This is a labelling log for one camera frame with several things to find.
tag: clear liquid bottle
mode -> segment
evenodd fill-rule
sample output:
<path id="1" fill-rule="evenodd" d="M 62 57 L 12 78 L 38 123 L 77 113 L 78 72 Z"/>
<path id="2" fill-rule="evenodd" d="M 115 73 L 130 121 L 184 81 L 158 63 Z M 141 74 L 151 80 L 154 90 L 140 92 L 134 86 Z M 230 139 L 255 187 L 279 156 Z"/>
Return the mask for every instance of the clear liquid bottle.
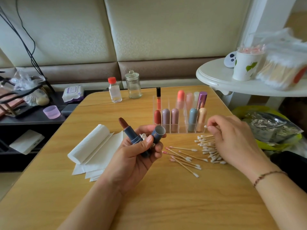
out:
<path id="1" fill-rule="evenodd" d="M 115 77 L 109 77 L 109 92 L 112 99 L 112 102 L 117 103 L 122 101 L 122 95 L 120 94 L 120 88 L 119 85 L 116 84 L 116 78 Z"/>

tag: fingernail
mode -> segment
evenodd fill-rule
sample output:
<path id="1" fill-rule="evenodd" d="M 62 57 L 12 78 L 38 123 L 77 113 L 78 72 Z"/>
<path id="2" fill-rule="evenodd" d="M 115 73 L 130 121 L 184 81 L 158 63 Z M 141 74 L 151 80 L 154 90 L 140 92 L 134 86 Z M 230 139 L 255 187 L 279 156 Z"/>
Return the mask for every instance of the fingernail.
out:
<path id="1" fill-rule="evenodd" d="M 151 141 L 151 137 L 152 137 L 152 135 L 149 135 L 149 136 L 147 137 L 147 139 L 146 139 L 146 142 L 150 142 L 150 141 Z"/>

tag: hand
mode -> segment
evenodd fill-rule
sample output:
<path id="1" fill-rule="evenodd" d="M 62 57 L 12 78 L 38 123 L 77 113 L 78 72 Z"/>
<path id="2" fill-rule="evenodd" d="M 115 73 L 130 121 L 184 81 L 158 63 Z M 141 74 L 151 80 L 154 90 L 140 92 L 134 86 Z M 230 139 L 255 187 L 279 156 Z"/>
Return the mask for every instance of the hand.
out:
<path id="1" fill-rule="evenodd" d="M 221 157 L 245 174 L 252 183 L 260 174 L 280 170 L 258 147 L 246 122 L 234 115 L 215 115 L 208 119 L 207 125 L 215 137 L 216 149 Z"/>
<path id="2" fill-rule="evenodd" d="M 150 134 L 155 127 L 155 125 L 143 125 L 136 129 L 136 134 L 149 135 L 146 140 L 139 143 L 132 145 L 129 138 L 125 138 L 97 182 L 110 182 L 123 195 L 134 188 L 144 178 L 152 164 L 162 157 L 163 144 L 161 142 L 151 149 L 152 154 L 149 158 L 143 158 L 140 155 L 152 145 L 154 138 Z"/>

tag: white round table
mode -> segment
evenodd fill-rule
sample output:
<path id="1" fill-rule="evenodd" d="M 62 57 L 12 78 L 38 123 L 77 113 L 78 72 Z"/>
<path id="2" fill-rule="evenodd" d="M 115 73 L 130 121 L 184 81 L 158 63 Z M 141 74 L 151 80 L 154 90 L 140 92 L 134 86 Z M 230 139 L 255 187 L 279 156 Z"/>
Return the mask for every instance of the white round table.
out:
<path id="1" fill-rule="evenodd" d="M 224 58 L 221 58 L 209 61 L 200 66 L 196 71 L 196 77 L 214 90 L 221 91 L 224 95 L 231 94 L 232 96 L 223 98 L 226 105 L 229 106 L 230 102 L 233 103 L 230 109 L 236 106 L 246 105 L 251 95 L 271 96 L 271 101 L 269 100 L 267 105 L 273 108 L 278 108 L 283 100 L 283 98 L 276 97 L 307 96 L 306 76 L 304 76 L 295 87 L 287 91 L 279 91 L 272 89 L 259 80 L 234 80 L 232 79 L 232 73 L 233 69 L 227 68 L 224 65 Z"/>

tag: metallic purple cap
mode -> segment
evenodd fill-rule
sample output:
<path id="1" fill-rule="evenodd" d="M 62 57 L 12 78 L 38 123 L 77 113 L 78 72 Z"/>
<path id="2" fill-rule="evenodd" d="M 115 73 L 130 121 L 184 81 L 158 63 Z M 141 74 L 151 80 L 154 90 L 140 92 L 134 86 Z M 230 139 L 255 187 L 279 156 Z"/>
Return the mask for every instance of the metallic purple cap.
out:
<path id="1" fill-rule="evenodd" d="M 203 108 L 205 107 L 205 103 L 206 103 L 206 99 L 207 99 L 207 92 L 199 92 L 199 96 L 198 96 L 198 102 L 197 102 L 197 109 Z"/>

